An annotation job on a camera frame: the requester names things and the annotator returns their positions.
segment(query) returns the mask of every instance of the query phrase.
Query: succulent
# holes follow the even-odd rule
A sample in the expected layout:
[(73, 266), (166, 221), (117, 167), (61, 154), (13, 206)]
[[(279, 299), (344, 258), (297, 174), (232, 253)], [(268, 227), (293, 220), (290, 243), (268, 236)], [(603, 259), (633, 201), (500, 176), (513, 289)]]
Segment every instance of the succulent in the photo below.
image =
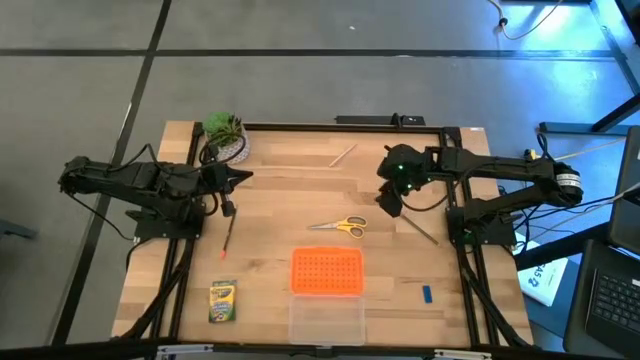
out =
[(207, 138), (219, 147), (231, 145), (242, 136), (242, 120), (228, 112), (211, 113), (202, 127)]

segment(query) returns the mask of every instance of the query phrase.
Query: wooden tabletop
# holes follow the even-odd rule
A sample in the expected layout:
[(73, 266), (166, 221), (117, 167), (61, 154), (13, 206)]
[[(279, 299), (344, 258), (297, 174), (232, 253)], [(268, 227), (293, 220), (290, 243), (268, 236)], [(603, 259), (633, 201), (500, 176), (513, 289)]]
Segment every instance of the wooden tabletop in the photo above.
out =
[[(159, 159), (185, 162), (193, 122), (167, 123)], [(488, 154), (482, 128), (464, 128), (463, 145)], [(374, 201), (382, 179), (376, 169), (384, 145), (405, 143), (421, 149), (438, 146), (434, 135), (250, 131), (251, 154), (233, 167), (254, 176), (232, 194), (239, 206), (227, 257), (219, 254), (230, 218), (220, 212), (207, 218), (196, 242), (179, 339), (197, 342), (288, 344), (290, 258), (301, 246), (348, 246), (362, 250), (365, 267), (366, 344), (415, 347), (466, 347), (469, 336), (455, 250), (448, 241), (445, 204), (426, 213), (405, 214), (435, 237), (440, 246), (401, 218), (391, 218)], [(333, 168), (328, 165), (357, 146)], [(472, 179), (474, 197), (498, 195), (495, 180)], [(443, 183), (413, 192), (407, 202), (424, 207), (446, 194)], [(309, 225), (364, 216), (364, 238), (342, 231), (310, 231)], [(155, 296), (167, 240), (137, 249), (125, 279), (113, 334), (122, 334)], [(531, 330), (512, 257), (498, 246), (483, 247), (491, 295), (508, 322), (531, 342)], [(208, 322), (209, 286), (237, 280), (237, 318)], [(433, 303), (424, 302), (429, 285)], [(168, 331), (173, 299), (165, 309), (162, 333)], [(476, 299), (481, 339), (486, 326)]]

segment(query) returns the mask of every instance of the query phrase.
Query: blue block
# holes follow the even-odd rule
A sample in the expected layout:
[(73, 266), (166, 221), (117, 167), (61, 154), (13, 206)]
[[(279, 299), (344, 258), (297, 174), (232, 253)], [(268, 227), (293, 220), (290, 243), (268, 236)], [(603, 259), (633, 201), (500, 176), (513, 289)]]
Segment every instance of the blue block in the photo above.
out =
[(431, 299), (431, 288), (428, 286), (422, 287), (422, 294), (424, 295), (424, 302), (427, 304), (431, 304), (433, 299)]

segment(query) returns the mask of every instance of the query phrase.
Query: gray floor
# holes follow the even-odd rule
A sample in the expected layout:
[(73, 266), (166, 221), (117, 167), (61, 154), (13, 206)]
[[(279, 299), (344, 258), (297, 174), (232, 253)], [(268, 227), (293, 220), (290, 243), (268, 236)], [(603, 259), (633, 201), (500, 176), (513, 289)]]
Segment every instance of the gray floor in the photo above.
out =
[[(2, 0), (0, 48), (144, 49), (161, 3)], [(640, 76), (640, 50), (613, 1), (598, 3)], [(505, 5), (511, 33), (548, 10), (535, 2)], [(485, 0), (174, 0), (160, 48), (609, 49), (583, 5), (561, 6), (530, 37), (513, 42), (493, 32), (497, 17)], [(39, 231), (34, 240), (0, 241), (0, 348), (48, 341), (89, 219), (58, 192), (57, 177), (75, 155), (109, 159), (141, 64), (137, 57), (0, 57), (0, 218)], [(485, 127), (493, 154), (519, 156), (537, 148), (539, 122), (593, 122), (631, 95), (613, 59), (156, 58), (127, 157), (147, 142), (157, 148), (166, 120), (201, 120), (221, 110), (251, 122), (415, 113), (432, 125)], [(627, 120), (638, 122), (638, 116)], [(560, 156), (611, 140), (551, 136), (550, 151)], [(622, 148), (619, 143), (568, 161), (583, 175), (585, 200), (615, 191)], [(123, 214), (129, 207), (114, 201), (108, 212), (127, 234), (133, 231)], [(608, 214), (602, 209), (563, 228), (578, 231)], [(549, 233), (540, 240), (559, 237)], [(71, 342), (108, 338), (129, 247), (104, 229)], [(543, 330), (534, 334), (546, 348), (561, 349)]]

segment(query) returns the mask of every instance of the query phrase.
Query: red pencil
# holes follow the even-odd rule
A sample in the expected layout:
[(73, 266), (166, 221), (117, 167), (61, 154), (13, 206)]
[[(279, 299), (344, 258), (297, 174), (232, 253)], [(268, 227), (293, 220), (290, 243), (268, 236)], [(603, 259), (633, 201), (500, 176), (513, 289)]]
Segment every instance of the red pencil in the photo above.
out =
[(224, 240), (224, 245), (222, 246), (222, 251), (220, 252), (220, 259), (224, 259), (227, 256), (227, 245), (229, 245), (229, 239), (231, 239), (231, 230), (233, 230), (233, 223), (236, 221), (236, 215), (238, 214), (238, 207), (236, 206), (236, 211), (233, 213), (231, 217), (231, 223), (229, 224), (229, 231), (227, 232), (227, 238)]

